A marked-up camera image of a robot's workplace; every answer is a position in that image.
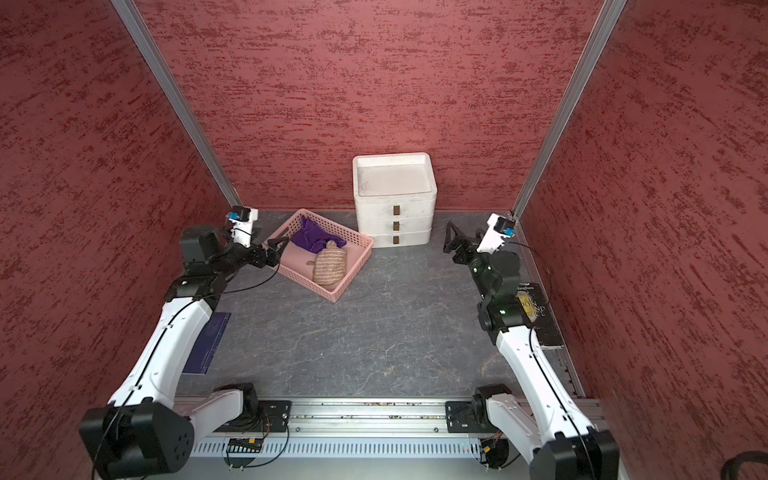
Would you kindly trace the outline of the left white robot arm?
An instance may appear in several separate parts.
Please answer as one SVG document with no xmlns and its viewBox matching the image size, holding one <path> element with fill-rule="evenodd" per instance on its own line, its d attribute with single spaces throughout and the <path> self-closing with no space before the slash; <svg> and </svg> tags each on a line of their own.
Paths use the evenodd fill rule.
<svg viewBox="0 0 768 480">
<path fill-rule="evenodd" d="M 280 266 L 288 238 L 254 243 L 245 227 L 197 225 L 182 233 L 183 272 L 166 292 L 154 332 L 107 405 L 88 410 L 78 427 L 92 478 L 175 473 L 194 446 L 230 422 L 271 428 L 250 383 L 220 387 L 186 414 L 174 409 L 184 367 L 229 282 L 245 266 Z"/>
</svg>

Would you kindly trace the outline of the purple dishcloth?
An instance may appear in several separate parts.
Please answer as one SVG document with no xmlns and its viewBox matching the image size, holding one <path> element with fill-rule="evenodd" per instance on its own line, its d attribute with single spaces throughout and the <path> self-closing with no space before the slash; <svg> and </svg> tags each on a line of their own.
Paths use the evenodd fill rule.
<svg viewBox="0 0 768 480">
<path fill-rule="evenodd" d="M 305 216 L 301 217 L 300 228 L 290 237 L 290 241 L 312 254 L 319 254 L 330 242 L 339 248 L 347 244 L 346 240 L 325 231 L 316 221 Z"/>
</svg>

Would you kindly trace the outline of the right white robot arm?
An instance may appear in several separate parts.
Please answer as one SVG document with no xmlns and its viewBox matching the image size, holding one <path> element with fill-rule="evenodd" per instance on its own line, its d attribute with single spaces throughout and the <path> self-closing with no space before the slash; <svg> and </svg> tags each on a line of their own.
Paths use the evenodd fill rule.
<svg viewBox="0 0 768 480">
<path fill-rule="evenodd" d="M 535 322 L 521 298 L 521 260 L 511 220 L 492 215 L 482 235 L 470 237 L 453 222 L 444 252 L 468 267 L 477 287 L 478 322 L 511 367 L 530 412 L 504 385 L 480 387 L 475 417 L 500 431 L 528 465 L 533 479 L 616 479 L 620 449 L 572 399 L 543 353 Z"/>
</svg>

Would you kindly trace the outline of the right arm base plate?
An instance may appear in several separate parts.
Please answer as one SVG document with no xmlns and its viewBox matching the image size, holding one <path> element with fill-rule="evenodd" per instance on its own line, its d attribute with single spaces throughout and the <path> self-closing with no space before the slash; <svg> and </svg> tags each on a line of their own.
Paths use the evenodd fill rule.
<svg viewBox="0 0 768 480">
<path fill-rule="evenodd" d="M 483 401 L 447 401 L 445 403 L 446 426 L 449 433 L 495 434 L 497 429 L 490 423 Z"/>
</svg>

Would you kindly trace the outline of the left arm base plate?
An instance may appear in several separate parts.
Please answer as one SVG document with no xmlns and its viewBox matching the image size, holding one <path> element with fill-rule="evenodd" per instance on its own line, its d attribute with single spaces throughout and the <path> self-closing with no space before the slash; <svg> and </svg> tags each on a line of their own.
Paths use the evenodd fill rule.
<svg viewBox="0 0 768 480">
<path fill-rule="evenodd" d="M 287 431 L 292 402 L 289 400 L 260 400 L 255 411 L 246 408 L 233 420 L 215 430 L 216 433 L 255 433 L 266 436 L 269 433 Z"/>
</svg>

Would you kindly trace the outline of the striped beige dishcloth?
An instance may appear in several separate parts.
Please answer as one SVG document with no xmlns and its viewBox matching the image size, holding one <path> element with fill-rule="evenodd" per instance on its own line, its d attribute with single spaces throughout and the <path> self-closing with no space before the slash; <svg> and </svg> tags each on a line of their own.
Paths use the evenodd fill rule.
<svg viewBox="0 0 768 480">
<path fill-rule="evenodd" d="M 343 248 L 336 247 L 333 242 L 313 260 L 307 262 L 312 267 L 312 281 L 320 286 L 328 287 L 340 282 L 347 272 L 347 255 Z"/>
</svg>

